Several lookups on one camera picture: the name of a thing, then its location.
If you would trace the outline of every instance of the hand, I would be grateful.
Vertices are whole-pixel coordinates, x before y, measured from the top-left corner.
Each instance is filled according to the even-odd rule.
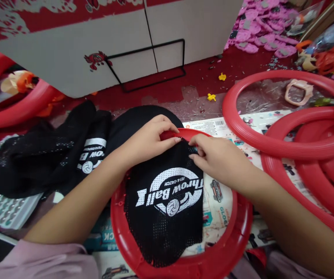
[[[177,127],[164,115],[160,114],[142,126],[118,149],[119,156],[126,159],[126,167],[131,168],[139,163],[150,160],[181,141],[181,138],[160,140],[160,134],[171,130],[179,133]]]
[[[230,140],[198,134],[189,145],[198,146],[199,155],[189,157],[201,170],[244,196],[262,172]]]

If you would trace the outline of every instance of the white cabinet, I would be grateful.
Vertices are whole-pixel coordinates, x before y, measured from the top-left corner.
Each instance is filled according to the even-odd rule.
[[[222,53],[241,5],[242,0],[4,1],[0,52],[78,98],[118,84],[105,55],[178,39],[186,42],[185,64]],[[181,66],[182,55],[179,42],[110,61],[125,83]]]

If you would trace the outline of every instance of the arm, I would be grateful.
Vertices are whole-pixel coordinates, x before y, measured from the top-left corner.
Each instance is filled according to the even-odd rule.
[[[160,141],[159,135],[167,130],[179,132],[163,115],[146,123],[40,219],[24,240],[41,244],[83,243],[126,171],[181,141]]]
[[[334,278],[334,232],[269,175],[250,163],[233,143],[195,136],[191,158],[211,177],[249,199],[284,253],[306,269]]]

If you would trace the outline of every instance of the red plastic rim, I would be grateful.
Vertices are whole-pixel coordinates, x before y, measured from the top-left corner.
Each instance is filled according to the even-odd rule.
[[[267,71],[254,74],[235,84],[225,96],[222,111],[225,121],[230,129],[249,145],[273,156],[298,160],[322,160],[333,157],[334,135],[327,139],[313,143],[284,142],[282,139],[264,136],[252,130],[251,127],[243,122],[237,112],[237,98],[239,94],[243,91],[243,89],[254,82],[272,78],[302,79],[310,82],[311,84],[315,84],[334,95],[334,81],[316,74],[285,70]],[[294,113],[285,116],[288,121],[292,123],[292,125],[288,125],[290,128],[289,131],[296,126],[309,121],[307,117],[300,119],[300,121],[293,121],[292,119],[294,118]]]
[[[298,131],[295,141],[317,141],[326,132],[334,132],[334,120],[320,120],[304,124]],[[318,161],[297,160],[295,166],[307,188],[334,215],[334,186],[323,173]]]
[[[0,53],[0,75],[13,66],[13,60]],[[25,98],[0,112],[0,128],[16,125],[34,117],[43,110],[59,93],[48,83],[39,80],[38,84]]]
[[[309,108],[294,112],[292,115],[297,118],[305,117],[308,121],[334,119],[334,107]],[[278,140],[284,139],[293,128],[290,121],[287,120],[287,116],[282,117],[274,123],[267,131],[266,137],[272,137]],[[314,205],[311,201],[304,197],[301,192],[299,192],[286,174],[281,158],[262,153],[261,163],[266,173],[271,175],[271,177],[273,177],[289,194],[297,199],[303,207],[317,216],[323,223],[334,231],[334,216],[331,216]]]
[[[179,134],[171,136],[183,137],[189,141],[196,134],[205,134],[192,129],[179,129],[179,131]],[[123,182],[111,198],[111,223],[122,256],[140,278],[223,278],[240,260],[251,233],[252,205],[233,191],[233,208],[229,224],[213,247],[206,248],[202,254],[180,258],[168,267],[155,268],[144,261],[129,230],[124,213],[124,200]]]

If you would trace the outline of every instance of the black mesh fabric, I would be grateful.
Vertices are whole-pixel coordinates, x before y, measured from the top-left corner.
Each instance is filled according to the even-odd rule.
[[[177,128],[183,128],[181,120],[166,108],[155,105],[131,108],[112,122],[105,156],[125,143],[143,125],[159,114],[168,117]]]
[[[130,171],[124,212],[146,262],[165,267],[202,242],[203,172],[182,141]]]
[[[87,175],[75,170],[88,136],[106,137],[110,122],[110,112],[97,112],[86,101],[57,129],[42,121],[7,140],[0,148],[0,194],[24,198],[57,189],[68,193]]]

